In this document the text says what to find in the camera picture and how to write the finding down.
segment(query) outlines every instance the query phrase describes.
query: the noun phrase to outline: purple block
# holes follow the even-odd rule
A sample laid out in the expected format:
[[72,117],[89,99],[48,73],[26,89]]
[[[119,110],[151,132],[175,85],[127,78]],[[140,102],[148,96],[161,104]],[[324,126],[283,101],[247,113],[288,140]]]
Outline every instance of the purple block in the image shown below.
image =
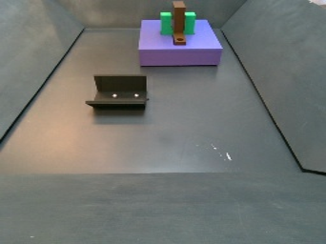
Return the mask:
[[218,65],[222,46],[207,20],[196,20],[195,34],[187,45],[175,46],[173,38],[160,34],[160,20],[143,20],[139,38],[140,66]]

